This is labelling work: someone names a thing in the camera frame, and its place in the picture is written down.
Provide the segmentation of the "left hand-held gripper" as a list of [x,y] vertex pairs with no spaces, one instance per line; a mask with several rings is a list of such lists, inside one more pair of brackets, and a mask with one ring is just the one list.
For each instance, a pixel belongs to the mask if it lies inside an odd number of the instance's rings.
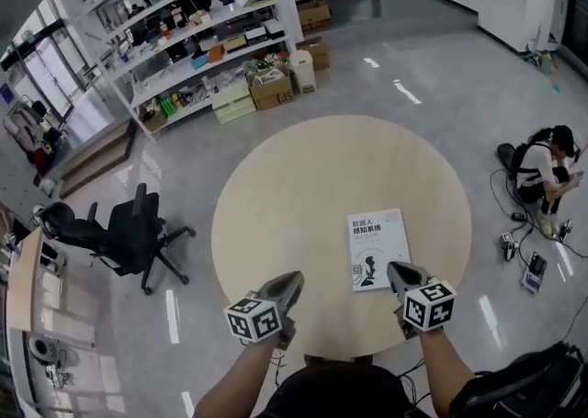
[[290,309],[298,302],[304,275],[292,271],[267,281],[224,309],[231,335],[244,342],[259,343],[277,335],[277,349],[286,351],[296,333]]

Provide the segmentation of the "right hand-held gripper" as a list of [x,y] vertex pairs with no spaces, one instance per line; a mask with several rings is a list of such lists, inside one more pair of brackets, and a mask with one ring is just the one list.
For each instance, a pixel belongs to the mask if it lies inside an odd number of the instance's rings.
[[395,314],[406,340],[442,328],[451,320],[457,292],[447,281],[404,262],[390,262],[387,275],[401,304]]

